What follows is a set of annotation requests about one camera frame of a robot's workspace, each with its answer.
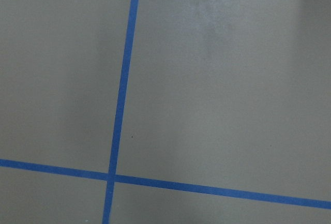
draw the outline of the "gray painted floor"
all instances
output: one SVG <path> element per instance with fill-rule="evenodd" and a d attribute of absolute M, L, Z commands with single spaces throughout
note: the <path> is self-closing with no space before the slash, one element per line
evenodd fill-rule
<path fill-rule="evenodd" d="M 107 172 L 130 0 L 0 0 L 0 158 Z M 331 201 L 331 0 L 140 0 L 117 173 Z M 0 168 L 0 223 L 101 223 L 106 183 Z M 115 184 L 111 223 L 330 210 Z"/>

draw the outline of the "blue tape line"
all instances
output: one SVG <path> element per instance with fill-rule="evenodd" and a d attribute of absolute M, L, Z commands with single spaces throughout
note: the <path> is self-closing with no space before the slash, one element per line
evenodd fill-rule
<path fill-rule="evenodd" d="M 104 181 L 106 181 L 108 178 L 108 175 L 102 172 L 77 170 L 77 169 L 57 167 L 57 166 L 45 166 L 45 165 L 38 165 L 36 163 L 19 162 L 19 161 L 7 160 L 7 159 L 0 159 L 0 166 L 29 170 L 29 171 L 66 175 L 66 176 L 76 176 L 76 177 L 104 180 Z"/>
<path fill-rule="evenodd" d="M 174 189 L 174 190 L 204 193 L 204 194 L 224 196 L 224 197 L 234 197 L 234 198 L 264 201 L 264 202 L 283 203 L 283 204 L 298 205 L 305 207 L 325 208 L 331 210 L 331 202 L 329 201 L 270 195 L 264 193 L 208 187 L 208 186 L 201 186 L 194 184 L 183 184 L 183 183 L 168 182 L 162 180 L 140 178 L 134 176 L 116 175 L 115 181 L 118 183 L 125 183 L 125 184 L 135 184 L 135 185 L 150 186 L 156 188 Z"/>
<path fill-rule="evenodd" d="M 103 181 L 107 181 L 109 179 L 108 174 L 102 172 L 85 171 L 85 170 L 56 167 L 56 166 L 46 166 L 46 165 L 39 165 L 36 163 L 27 163 L 27 162 L 20 162 L 20 161 L 7 160 L 7 159 L 0 159 L 0 167 L 8 167 L 14 169 L 45 172 L 51 174 L 75 176 L 82 178 L 90 178 L 90 179 L 103 180 Z M 234 198 L 241 198 L 248 200 L 264 201 L 264 202 L 274 202 L 274 203 L 282 203 L 282 204 L 305 206 L 305 207 L 324 208 L 327 210 L 331 210 L 331 201 L 278 196 L 278 195 L 257 193 L 251 191 L 176 183 L 176 182 L 147 179 L 147 178 L 134 177 L 134 176 L 124 176 L 124 175 L 115 175 L 114 182 L 149 186 L 155 188 L 204 193 L 204 194 L 216 195 L 216 196 L 234 197 Z"/>
<path fill-rule="evenodd" d="M 121 79 L 119 82 L 119 89 L 118 89 L 117 107 L 116 107 L 116 115 L 115 115 L 114 131 L 113 131 L 113 141 L 112 141 L 112 148 L 111 148 L 110 161 L 109 161 L 106 196 L 104 199 L 102 224 L 109 223 L 109 217 L 110 217 L 111 206 L 112 206 L 112 201 L 113 201 L 115 174 L 116 174 L 117 159 L 118 159 L 118 149 L 119 149 L 119 141 L 121 139 L 124 104 L 125 104 L 126 89 L 127 89 L 127 84 L 128 84 L 131 52 L 132 52 L 133 37 L 134 37 L 134 28 L 136 26 L 138 1 L 139 0 L 131 0 L 131 2 L 130 2 L 130 11 L 129 11 L 127 31 L 126 31 L 126 40 L 125 40 L 124 55 L 123 55 L 123 62 L 122 62 Z"/>

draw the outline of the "floor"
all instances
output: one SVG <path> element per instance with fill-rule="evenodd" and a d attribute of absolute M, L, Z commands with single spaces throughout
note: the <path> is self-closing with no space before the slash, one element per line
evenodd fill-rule
<path fill-rule="evenodd" d="M 330 15 L 0 0 L 0 223 L 328 223 Z"/>

